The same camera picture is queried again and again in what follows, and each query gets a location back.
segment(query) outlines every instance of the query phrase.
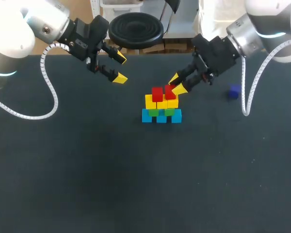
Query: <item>robotic arm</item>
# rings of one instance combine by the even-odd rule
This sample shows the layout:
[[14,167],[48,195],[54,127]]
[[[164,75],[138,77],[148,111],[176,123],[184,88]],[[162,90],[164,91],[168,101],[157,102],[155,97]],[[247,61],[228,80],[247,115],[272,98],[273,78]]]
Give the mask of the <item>robotic arm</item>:
[[17,72],[34,48],[35,37],[47,44],[58,41],[87,68],[101,72],[111,82],[124,83],[127,78],[100,65],[97,54],[106,51],[123,64],[126,58],[116,48],[103,42],[109,23],[97,16],[90,24],[70,20],[69,10],[57,0],[0,0],[0,88]]
[[[207,41],[199,34],[192,39],[195,47],[192,63],[169,82],[176,86],[175,94],[188,93],[201,81],[211,85],[239,57],[250,57],[263,48],[271,53],[282,43],[291,41],[291,0],[246,0],[245,6],[247,14],[227,28],[227,37]],[[276,51],[273,59],[291,62],[291,45]]]

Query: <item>block stack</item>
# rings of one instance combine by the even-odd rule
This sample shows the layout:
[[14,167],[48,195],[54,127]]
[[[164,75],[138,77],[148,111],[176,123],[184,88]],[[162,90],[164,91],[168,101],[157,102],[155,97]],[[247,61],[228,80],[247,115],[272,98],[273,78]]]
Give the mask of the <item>block stack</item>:
[[157,123],[167,123],[171,117],[171,123],[182,122],[182,112],[179,107],[179,98],[172,92],[173,86],[165,86],[165,94],[162,87],[152,88],[152,95],[145,95],[145,109],[142,110],[142,122],[152,123],[156,118]]

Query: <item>red block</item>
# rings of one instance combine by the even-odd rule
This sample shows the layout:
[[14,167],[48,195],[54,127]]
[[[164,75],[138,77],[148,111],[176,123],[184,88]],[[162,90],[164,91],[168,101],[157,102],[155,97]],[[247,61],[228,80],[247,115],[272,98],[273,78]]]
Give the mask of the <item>red block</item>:
[[163,102],[163,88],[162,87],[152,88],[152,101]]
[[175,100],[176,99],[176,95],[172,92],[172,89],[174,89],[175,86],[174,85],[166,85],[165,86],[165,98],[167,100]]

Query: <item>round stool seat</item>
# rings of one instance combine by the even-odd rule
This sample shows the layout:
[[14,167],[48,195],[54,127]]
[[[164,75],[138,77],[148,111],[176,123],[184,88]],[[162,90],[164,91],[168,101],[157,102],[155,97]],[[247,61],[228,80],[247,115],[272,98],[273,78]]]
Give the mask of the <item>round stool seat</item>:
[[162,41],[164,27],[152,15],[127,13],[116,17],[109,25],[110,39],[123,48],[141,50]]

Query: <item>green block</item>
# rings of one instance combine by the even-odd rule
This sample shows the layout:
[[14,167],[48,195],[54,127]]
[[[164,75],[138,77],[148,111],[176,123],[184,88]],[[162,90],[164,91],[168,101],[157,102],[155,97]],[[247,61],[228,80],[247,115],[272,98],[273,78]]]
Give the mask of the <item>green block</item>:
[[149,109],[149,115],[150,115],[150,117],[158,117],[159,110],[158,109]]
[[165,109],[165,117],[172,117],[175,114],[174,108]]

